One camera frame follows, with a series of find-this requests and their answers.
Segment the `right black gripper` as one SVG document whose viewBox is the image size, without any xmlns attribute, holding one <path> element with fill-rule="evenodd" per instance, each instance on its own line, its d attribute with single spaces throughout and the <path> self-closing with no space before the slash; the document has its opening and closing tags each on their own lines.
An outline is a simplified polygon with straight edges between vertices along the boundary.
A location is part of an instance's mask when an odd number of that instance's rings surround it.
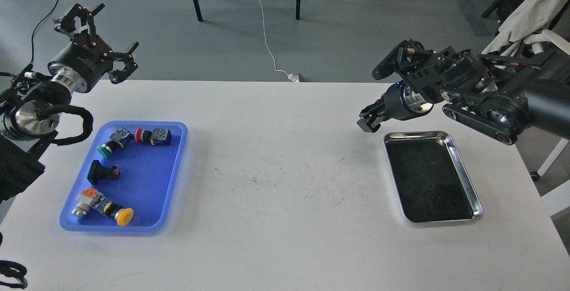
<svg viewBox="0 0 570 291">
<path fill-rule="evenodd" d="M 383 95 L 383 100 L 376 100 L 362 109 L 357 125 L 362 131 L 376 133 L 381 123 L 389 119 L 407 121 L 422 117 L 433 110 L 428 102 L 406 84 L 393 84 Z"/>
</svg>

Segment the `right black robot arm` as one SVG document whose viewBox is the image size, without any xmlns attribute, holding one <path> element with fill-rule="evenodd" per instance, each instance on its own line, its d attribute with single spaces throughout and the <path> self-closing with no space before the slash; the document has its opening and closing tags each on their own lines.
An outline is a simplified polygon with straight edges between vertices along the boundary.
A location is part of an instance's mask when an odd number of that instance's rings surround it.
<svg viewBox="0 0 570 291">
<path fill-rule="evenodd" d="M 448 47 L 440 52 L 415 40 L 401 41 L 374 68 L 391 85 L 363 108 L 358 126 L 378 131 L 389 119 L 406 121 L 443 103 L 448 118 L 507 145 L 533 126 L 569 138 L 569 55 L 550 49 L 530 58 L 476 54 Z"/>
</svg>

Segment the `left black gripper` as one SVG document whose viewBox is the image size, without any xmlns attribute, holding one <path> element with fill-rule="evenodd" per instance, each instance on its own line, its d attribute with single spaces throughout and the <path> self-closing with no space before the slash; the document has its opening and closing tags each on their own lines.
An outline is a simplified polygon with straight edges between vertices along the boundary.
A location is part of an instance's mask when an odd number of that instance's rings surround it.
<svg viewBox="0 0 570 291">
<path fill-rule="evenodd" d="M 84 37 L 88 45 L 97 44 L 98 35 L 94 16 L 104 7 L 104 3 L 94 9 L 75 4 L 61 18 L 53 21 L 54 30 L 66 35 L 71 42 L 48 63 L 48 70 L 52 75 L 61 68 L 73 70 L 83 78 L 81 86 L 77 89 L 79 93 L 91 92 L 106 72 L 110 82 L 117 85 L 126 81 L 138 69 L 138 64 L 134 61 L 134 51 L 140 45 L 138 42 L 135 42 L 126 53 L 107 52 L 108 59 L 102 58 L 102 52 L 98 48 L 90 49 L 80 45 L 79 42 L 73 42 L 75 38 Z M 112 70 L 112 61 L 122 63 L 123 68 Z"/>
</svg>

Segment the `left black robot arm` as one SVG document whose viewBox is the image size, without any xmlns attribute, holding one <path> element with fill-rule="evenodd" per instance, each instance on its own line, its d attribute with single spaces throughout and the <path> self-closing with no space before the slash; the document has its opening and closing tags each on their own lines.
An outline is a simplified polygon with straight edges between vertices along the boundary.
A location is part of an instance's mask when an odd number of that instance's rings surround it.
<svg viewBox="0 0 570 291">
<path fill-rule="evenodd" d="M 67 146 L 86 140 L 93 131 L 93 116 L 84 107 L 71 105 L 73 93 L 88 93 L 108 74 L 120 84 L 138 68 L 134 43 L 124 53 L 115 52 L 97 34 L 94 16 L 103 8 L 75 4 L 54 21 L 55 31 L 69 44 L 48 63 L 49 75 L 28 64 L 1 93 L 0 198 L 20 194 L 41 176 L 39 161 L 49 145 Z"/>
</svg>

